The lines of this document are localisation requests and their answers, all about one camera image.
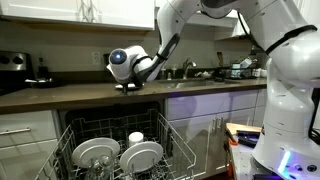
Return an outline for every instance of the plate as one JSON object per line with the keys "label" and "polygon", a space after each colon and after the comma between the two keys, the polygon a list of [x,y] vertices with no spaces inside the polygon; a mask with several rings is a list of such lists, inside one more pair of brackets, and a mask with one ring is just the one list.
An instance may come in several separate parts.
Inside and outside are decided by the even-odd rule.
{"label": "plate", "polygon": [[157,164],[163,156],[163,148],[156,142],[146,141],[127,149],[120,158],[120,167],[126,172],[142,172]]}
{"label": "plate", "polygon": [[[116,89],[122,89],[123,86],[121,84],[118,84],[115,86]],[[128,90],[136,90],[136,89],[140,89],[141,87],[136,87],[136,85],[134,85],[133,83],[129,83],[128,84]]]}
{"label": "plate", "polygon": [[81,143],[72,153],[72,161],[79,167],[89,168],[91,158],[101,155],[117,157],[120,145],[111,138],[94,138]]}

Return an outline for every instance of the dishwasher rack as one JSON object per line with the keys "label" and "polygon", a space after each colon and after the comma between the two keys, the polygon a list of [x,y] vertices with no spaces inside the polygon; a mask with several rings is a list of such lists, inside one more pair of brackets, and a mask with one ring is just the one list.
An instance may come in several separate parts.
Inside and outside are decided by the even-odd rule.
{"label": "dishwasher rack", "polygon": [[[128,147],[129,134],[135,131],[142,132],[145,141],[159,143],[164,150],[164,155],[159,163],[147,171],[127,173],[121,170],[118,163]],[[120,144],[120,153],[114,160],[113,176],[115,180],[194,179],[193,167],[196,155],[169,122],[153,109],[148,110],[145,114],[119,118],[93,121],[86,121],[85,118],[72,120],[35,179],[84,179],[87,169],[76,166],[71,156],[79,144],[97,137],[113,138]]]}

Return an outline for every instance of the dishwasher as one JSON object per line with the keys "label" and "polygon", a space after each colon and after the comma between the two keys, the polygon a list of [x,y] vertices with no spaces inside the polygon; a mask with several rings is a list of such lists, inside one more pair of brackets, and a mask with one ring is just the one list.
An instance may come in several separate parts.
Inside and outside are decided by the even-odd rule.
{"label": "dishwasher", "polygon": [[[77,167],[71,156],[79,144],[99,137],[112,138],[120,145],[114,161],[115,180],[194,179],[196,155],[162,115],[162,107],[162,103],[147,102],[59,112],[60,139],[35,179],[85,179],[87,169]],[[128,148],[129,134],[136,131],[144,134],[144,141],[159,143],[164,155],[152,168],[128,173],[118,160]]]}

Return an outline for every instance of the backsplash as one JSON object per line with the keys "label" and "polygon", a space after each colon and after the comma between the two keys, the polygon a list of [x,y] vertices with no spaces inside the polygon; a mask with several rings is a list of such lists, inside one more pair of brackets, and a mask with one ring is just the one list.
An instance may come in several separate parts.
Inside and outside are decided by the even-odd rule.
{"label": "backsplash", "polygon": [[[158,30],[141,36],[68,32],[63,31],[63,27],[61,30],[32,29],[11,22],[0,22],[0,27],[0,49],[29,53],[35,72],[39,57],[44,58],[44,65],[51,72],[105,71],[103,54],[115,48],[141,45],[150,56],[154,56],[159,47]],[[185,26],[181,41],[165,68],[170,69],[173,65],[181,68],[188,57],[197,63],[198,68],[213,68],[218,65],[217,51],[228,55],[230,61],[246,57],[250,52],[251,44],[247,40],[213,39],[214,27]],[[100,65],[93,65],[92,52],[101,53]]]}

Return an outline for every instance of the dark countertop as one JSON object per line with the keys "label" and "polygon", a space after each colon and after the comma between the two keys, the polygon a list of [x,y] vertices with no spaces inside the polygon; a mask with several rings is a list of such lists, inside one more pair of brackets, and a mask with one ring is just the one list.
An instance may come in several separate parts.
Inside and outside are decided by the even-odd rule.
{"label": "dark countertop", "polygon": [[129,92],[128,95],[116,90],[116,84],[108,83],[67,85],[50,89],[28,88],[0,96],[0,114],[101,107],[115,103],[156,101],[171,97],[262,89],[266,88],[267,80],[263,78],[233,80],[233,82],[236,83],[170,89],[160,81],[153,81],[146,83],[140,90]]}

